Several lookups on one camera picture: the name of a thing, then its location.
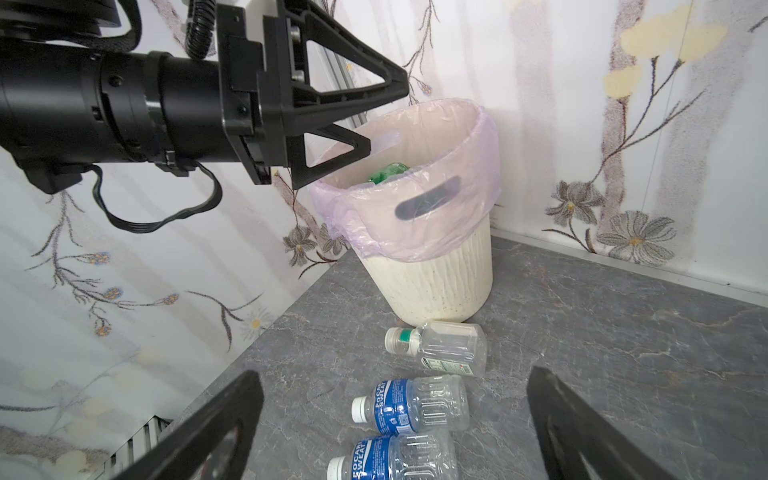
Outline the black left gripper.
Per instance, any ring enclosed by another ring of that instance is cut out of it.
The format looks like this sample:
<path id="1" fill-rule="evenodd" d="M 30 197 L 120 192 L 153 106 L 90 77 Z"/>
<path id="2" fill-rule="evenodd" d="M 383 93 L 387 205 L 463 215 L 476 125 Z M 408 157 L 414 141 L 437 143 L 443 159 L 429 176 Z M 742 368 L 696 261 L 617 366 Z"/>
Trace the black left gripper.
<path id="1" fill-rule="evenodd" d="M 406 70 L 316 1 L 219 4 L 216 46 L 223 131 L 256 185 L 288 167 L 297 191 L 366 158 L 371 140 L 334 123 L 409 94 Z M 332 144 L 308 162 L 303 133 Z"/>

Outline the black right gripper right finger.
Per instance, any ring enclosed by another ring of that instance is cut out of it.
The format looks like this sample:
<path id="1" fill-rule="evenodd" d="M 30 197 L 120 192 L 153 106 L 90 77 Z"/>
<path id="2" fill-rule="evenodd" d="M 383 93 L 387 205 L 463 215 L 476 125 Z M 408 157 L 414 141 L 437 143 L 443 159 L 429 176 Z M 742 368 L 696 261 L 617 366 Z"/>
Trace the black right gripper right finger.
<path id="1" fill-rule="evenodd" d="M 526 393 L 550 479 L 674 479 L 551 370 L 533 367 Z"/>

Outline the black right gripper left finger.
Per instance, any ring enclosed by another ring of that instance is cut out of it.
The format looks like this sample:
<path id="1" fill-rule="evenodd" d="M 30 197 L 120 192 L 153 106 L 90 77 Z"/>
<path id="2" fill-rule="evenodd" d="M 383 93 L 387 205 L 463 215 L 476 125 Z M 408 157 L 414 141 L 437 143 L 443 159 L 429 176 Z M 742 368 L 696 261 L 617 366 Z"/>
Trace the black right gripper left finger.
<path id="1" fill-rule="evenodd" d="M 243 372 L 118 477 L 242 478 L 263 404 L 259 374 Z"/>

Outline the green soda bottle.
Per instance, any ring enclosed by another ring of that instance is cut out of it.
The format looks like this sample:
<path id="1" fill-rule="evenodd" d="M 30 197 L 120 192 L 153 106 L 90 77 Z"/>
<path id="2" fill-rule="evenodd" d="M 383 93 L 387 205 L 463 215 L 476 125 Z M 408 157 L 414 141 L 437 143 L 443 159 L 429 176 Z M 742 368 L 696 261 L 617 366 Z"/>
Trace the green soda bottle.
<path id="1" fill-rule="evenodd" d="M 393 162 L 377 170 L 373 174 L 371 174 L 368 177 L 367 181 L 369 183 L 378 185 L 386 181 L 387 179 L 394 177 L 396 175 L 403 174 L 408 170 L 409 170 L 409 167 L 407 165 L 400 162 Z"/>

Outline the clear bottle blue label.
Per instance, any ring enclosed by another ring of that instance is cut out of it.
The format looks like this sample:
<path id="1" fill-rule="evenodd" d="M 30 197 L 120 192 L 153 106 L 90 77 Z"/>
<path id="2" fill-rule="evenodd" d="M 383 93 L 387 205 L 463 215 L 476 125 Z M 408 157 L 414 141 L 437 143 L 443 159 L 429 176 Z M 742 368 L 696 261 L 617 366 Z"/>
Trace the clear bottle blue label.
<path id="1" fill-rule="evenodd" d="M 373 393 L 355 398 L 351 418 L 381 435 L 463 431 L 469 428 L 466 387 L 458 375 L 380 382 Z"/>

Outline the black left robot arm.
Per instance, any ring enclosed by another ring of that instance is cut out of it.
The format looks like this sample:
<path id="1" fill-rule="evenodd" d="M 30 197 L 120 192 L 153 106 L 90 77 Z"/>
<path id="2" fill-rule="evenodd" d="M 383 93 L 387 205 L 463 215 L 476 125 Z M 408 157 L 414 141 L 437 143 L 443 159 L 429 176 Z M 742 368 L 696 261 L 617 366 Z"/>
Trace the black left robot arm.
<path id="1" fill-rule="evenodd" d="M 185 56 L 137 52 L 134 1 L 1 5 L 1 145 L 54 195 L 105 163 L 212 162 L 300 189 L 370 154 L 342 121 L 407 96 L 405 70 L 312 1 L 192 1 Z"/>

